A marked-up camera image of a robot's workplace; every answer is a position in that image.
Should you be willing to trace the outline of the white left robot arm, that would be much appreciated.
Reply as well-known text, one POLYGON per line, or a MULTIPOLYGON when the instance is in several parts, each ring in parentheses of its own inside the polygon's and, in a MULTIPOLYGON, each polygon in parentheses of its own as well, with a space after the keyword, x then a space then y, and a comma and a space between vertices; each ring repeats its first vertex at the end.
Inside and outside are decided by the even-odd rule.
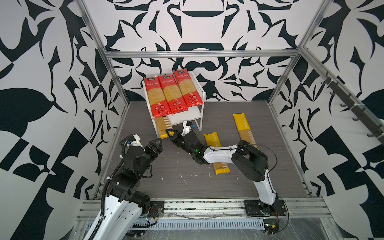
POLYGON ((86 240, 122 240, 150 208, 150 197, 139 192, 138 187, 162 153, 162 139, 152 140, 144 147, 138 135, 129 135, 120 145, 121 161, 106 178, 100 212, 85 235, 86 240))

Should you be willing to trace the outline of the red spaghetti bag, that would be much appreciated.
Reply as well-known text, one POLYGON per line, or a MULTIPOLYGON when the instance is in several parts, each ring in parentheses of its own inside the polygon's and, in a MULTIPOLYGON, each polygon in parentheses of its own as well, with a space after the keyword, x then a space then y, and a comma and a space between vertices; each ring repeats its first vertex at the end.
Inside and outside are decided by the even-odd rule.
POLYGON ((186 112, 188 106, 173 75, 159 76, 161 88, 169 105, 172 115, 186 112))
POLYGON ((187 70, 177 70, 173 72, 180 91, 186 101, 187 106, 201 106, 204 104, 201 96, 199 95, 194 82, 187 70))
POLYGON ((171 114, 168 102, 157 77, 145 78, 144 84, 153 118, 166 117, 171 114))

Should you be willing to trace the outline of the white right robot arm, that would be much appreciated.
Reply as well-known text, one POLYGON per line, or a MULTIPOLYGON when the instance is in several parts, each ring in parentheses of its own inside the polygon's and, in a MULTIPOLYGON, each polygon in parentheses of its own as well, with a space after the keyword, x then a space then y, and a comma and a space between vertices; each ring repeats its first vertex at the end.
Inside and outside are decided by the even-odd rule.
POLYGON ((240 172, 251 180, 258 192, 258 200, 245 200, 245 210, 249 217, 289 216, 289 210, 270 180, 268 157, 247 141, 241 140, 230 147, 215 148, 200 142, 195 133, 184 133, 166 129, 171 142, 192 156, 200 165, 214 163, 234 164, 240 172))

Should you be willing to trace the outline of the aluminium cage frame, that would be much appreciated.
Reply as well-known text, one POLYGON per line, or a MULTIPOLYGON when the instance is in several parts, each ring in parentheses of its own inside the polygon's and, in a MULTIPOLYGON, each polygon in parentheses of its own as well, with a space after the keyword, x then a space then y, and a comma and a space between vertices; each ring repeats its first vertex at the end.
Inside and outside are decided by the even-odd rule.
POLYGON ((83 18, 129 100, 144 79, 195 74, 202 131, 223 147, 245 114, 281 197, 304 192, 370 219, 384 201, 384 145, 334 98, 342 80, 384 122, 383 1, 81 1, 83 18))

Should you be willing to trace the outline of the yellow Pastatime spaghetti bag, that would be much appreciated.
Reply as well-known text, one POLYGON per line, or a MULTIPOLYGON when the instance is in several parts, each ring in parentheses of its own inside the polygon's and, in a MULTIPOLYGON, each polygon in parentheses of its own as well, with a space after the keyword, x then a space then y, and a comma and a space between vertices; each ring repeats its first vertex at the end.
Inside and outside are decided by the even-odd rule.
MULTIPOLYGON (((211 134, 204 134, 204 138, 205 138, 206 144, 209 147, 213 147, 213 148, 221 147, 221 143, 220 143, 217 132, 213 132, 211 134)), ((211 164, 214 165, 214 170, 216 175, 227 174, 231 172, 228 166, 229 163, 228 161, 225 160, 224 156, 225 155, 223 153, 220 154, 220 153, 213 153, 213 152, 208 155, 208 160, 211 164)))

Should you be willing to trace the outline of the white two-tier shelf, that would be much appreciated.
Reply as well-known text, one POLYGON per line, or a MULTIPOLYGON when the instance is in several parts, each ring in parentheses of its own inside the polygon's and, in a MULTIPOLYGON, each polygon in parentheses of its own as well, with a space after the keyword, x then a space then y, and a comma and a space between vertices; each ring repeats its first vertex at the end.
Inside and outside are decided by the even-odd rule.
MULTIPOLYGON (((189 74, 192 78, 192 81, 194 82, 194 85, 195 85, 199 95, 201 96, 203 102, 205 103, 205 101, 207 100, 206 92, 203 90, 203 87, 201 86, 201 84, 197 80, 197 77, 195 76, 195 74, 191 71, 189 71, 189 74)), ((147 107, 148 107, 148 110, 150 111, 150 116, 152 118, 152 123, 153 123, 154 129, 155 129, 156 135, 157 135, 157 137, 159 137, 159 134, 157 133, 157 130, 155 128, 156 127, 155 121, 154 121, 152 112, 150 110, 150 103, 148 100, 146 87, 144 87, 144 89, 145 89, 144 91, 145 91, 145 99, 146 99, 147 107)), ((192 107, 191 110, 188 110, 186 112, 178 113, 178 114, 175 114, 172 116, 167 116, 167 117, 168 117, 172 126, 182 124, 183 121, 192 121, 192 122, 194 121, 195 127, 201 132, 202 131, 202 125, 203 125, 203 113, 204 113, 204 104, 201 106, 192 107)))

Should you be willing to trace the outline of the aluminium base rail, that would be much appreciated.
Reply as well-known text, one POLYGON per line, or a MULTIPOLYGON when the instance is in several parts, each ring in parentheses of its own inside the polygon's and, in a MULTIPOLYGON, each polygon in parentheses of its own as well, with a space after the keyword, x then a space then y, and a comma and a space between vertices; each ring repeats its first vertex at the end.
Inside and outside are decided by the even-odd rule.
MULTIPOLYGON (((181 218, 245 217, 245 199, 171 199, 156 210, 157 216, 181 218)), ((332 215, 322 198, 284 198, 292 218, 330 218, 332 215)))

